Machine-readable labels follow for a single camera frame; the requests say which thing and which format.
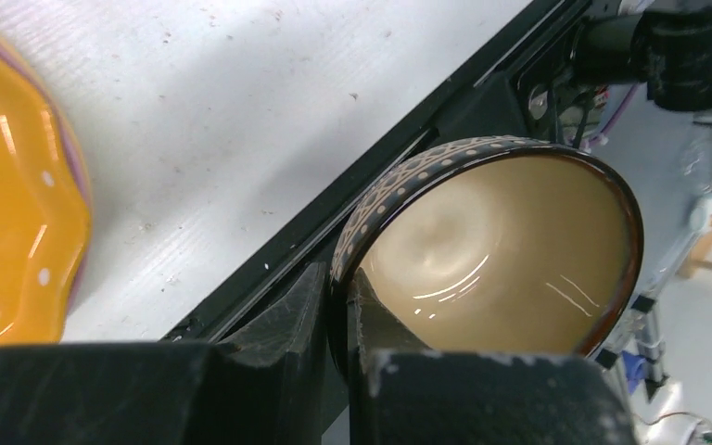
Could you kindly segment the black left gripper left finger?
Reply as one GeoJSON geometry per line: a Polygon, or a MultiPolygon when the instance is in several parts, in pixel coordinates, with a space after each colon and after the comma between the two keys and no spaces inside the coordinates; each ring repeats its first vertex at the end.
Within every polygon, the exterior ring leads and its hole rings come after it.
{"type": "Polygon", "coordinates": [[[0,348],[0,444],[317,444],[326,272],[231,336],[0,348]]]}

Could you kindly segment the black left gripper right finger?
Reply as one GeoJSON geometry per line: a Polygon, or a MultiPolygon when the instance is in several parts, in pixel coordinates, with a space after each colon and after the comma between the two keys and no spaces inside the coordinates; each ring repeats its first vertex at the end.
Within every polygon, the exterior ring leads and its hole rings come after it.
{"type": "Polygon", "coordinates": [[[442,352],[384,308],[365,273],[346,300],[354,444],[634,444],[632,417],[577,356],[442,352]]]}

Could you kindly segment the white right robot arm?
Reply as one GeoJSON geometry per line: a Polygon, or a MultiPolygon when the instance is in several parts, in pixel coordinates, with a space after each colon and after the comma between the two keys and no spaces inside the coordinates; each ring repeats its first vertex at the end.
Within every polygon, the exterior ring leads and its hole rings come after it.
{"type": "Polygon", "coordinates": [[[640,13],[588,21],[571,66],[578,84],[645,83],[663,109],[711,109],[712,1],[654,1],[640,13]]]}

